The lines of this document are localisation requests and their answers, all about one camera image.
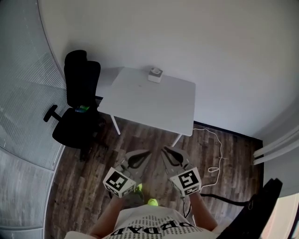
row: person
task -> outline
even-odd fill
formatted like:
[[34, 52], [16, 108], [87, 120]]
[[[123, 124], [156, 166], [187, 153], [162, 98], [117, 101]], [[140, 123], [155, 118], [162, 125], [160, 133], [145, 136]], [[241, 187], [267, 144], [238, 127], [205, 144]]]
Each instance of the person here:
[[150, 199], [143, 205], [142, 185], [129, 195], [113, 196], [89, 235], [68, 232], [65, 239], [214, 239], [221, 229], [199, 192], [188, 196], [195, 226], [174, 209], [158, 206]]

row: white device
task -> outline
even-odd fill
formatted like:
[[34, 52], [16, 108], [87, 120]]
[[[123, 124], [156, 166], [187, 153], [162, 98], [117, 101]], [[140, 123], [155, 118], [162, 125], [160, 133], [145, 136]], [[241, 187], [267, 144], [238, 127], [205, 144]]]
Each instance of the white device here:
[[183, 197], [201, 189], [201, 179], [197, 168], [192, 168], [177, 176], [170, 177], [172, 185], [180, 191]]
[[160, 83], [162, 79], [163, 71], [157, 67], [154, 67], [149, 72], [149, 81]]
[[127, 195], [136, 188], [136, 182], [121, 172], [110, 168], [103, 181], [105, 188], [119, 198]]

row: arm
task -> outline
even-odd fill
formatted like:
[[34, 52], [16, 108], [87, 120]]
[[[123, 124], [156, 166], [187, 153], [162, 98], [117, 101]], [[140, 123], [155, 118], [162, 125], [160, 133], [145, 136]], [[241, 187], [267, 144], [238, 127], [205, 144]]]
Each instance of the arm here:
[[214, 230], [217, 222], [206, 207], [200, 193], [193, 193], [189, 197], [196, 226], [209, 231]]
[[113, 232], [118, 215], [122, 209], [124, 198], [113, 196], [108, 207], [92, 227], [90, 235], [101, 239]]

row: white cable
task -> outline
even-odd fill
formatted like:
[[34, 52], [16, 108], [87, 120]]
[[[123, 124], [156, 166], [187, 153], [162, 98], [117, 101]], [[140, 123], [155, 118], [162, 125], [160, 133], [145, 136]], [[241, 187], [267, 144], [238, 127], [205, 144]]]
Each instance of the white cable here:
[[225, 159], [225, 158], [223, 158], [223, 155], [222, 155], [222, 143], [220, 142], [220, 140], [219, 140], [219, 138], [218, 138], [218, 136], [217, 136], [216, 133], [211, 132], [211, 131], [209, 131], [209, 130], [206, 129], [206, 128], [203, 128], [203, 129], [196, 129], [196, 128], [194, 128], [193, 130], [200, 130], [200, 131], [202, 131], [202, 130], [207, 130], [208, 132], [214, 134], [214, 135], [216, 136], [218, 142], [220, 143], [220, 157], [219, 157], [218, 167], [210, 167], [210, 168], [207, 169], [209, 173], [213, 173], [213, 172], [219, 171], [219, 172], [218, 172], [218, 175], [217, 175], [216, 182], [215, 182], [215, 183], [212, 183], [212, 184], [208, 184], [208, 185], [204, 185], [204, 186], [202, 186], [201, 189], [200, 189], [200, 191], [199, 191], [199, 192], [201, 192], [203, 188], [205, 188], [205, 187], [209, 187], [209, 186], [214, 186], [214, 185], [217, 184], [218, 179], [219, 179], [219, 174], [220, 174], [220, 163], [221, 163], [221, 159]]

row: chair seat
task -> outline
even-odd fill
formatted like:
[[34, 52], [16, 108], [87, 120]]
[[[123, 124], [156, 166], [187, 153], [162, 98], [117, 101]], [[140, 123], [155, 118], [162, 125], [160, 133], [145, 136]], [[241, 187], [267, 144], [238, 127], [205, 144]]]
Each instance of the chair seat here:
[[95, 124], [92, 112], [80, 113], [69, 108], [58, 122], [52, 136], [68, 147], [83, 148], [90, 142]]

